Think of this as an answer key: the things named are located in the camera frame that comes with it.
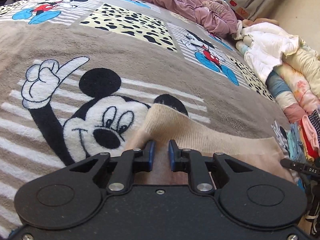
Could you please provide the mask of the beige knit sweater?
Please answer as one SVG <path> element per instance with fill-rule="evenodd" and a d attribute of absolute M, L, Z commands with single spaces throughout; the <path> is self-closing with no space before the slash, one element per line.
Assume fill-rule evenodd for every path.
<path fill-rule="evenodd" d="M 176 141 L 179 148 L 197 150 L 207 157 L 222 152 L 292 183 L 297 181 L 296 174 L 281 166 L 284 153 L 273 137 L 248 139 L 217 132 L 168 106 L 155 104 L 125 145 L 129 150 L 142 148 L 149 140 L 156 142 L 153 170 L 139 175 L 136 182 L 153 185 L 188 182 L 185 173 L 171 171 L 168 156 L 168 142 L 171 139 Z"/>

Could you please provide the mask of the Mickey Mouse bed blanket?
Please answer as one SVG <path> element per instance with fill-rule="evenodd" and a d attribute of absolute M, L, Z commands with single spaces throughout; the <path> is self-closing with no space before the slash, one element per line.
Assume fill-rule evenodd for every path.
<path fill-rule="evenodd" d="M 217 132 L 275 138 L 288 126 L 241 59 L 197 24 L 129 0 L 23 0 L 1 7 L 1 239 L 21 226 L 25 183 L 119 156 L 155 105 Z"/>

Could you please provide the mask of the white puffy jacket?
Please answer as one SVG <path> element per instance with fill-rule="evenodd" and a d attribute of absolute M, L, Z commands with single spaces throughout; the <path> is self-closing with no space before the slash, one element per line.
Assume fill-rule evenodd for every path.
<path fill-rule="evenodd" d="M 263 22 L 244 27 L 238 21 L 237 28 L 235 40 L 251 38 L 244 59 L 262 83 L 266 82 L 274 67 L 283 64 L 283 56 L 294 54 L 300 47 L 299 36 L 288 34 L 272 23 Z"/>

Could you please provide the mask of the black striped folded garment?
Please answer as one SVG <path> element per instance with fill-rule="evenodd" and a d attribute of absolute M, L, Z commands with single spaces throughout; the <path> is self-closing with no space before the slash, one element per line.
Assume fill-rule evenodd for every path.
<path fill-rule="evenodd" d="M 317 133 L 317 137 L 320 136 L 320 118 L 319 118 L 319 113 L 317 112 L 317 110 L 314 110 L 309 116 L 308 119 L 310 120 L 311 124 L 313 125 L 316 133 Z"/>

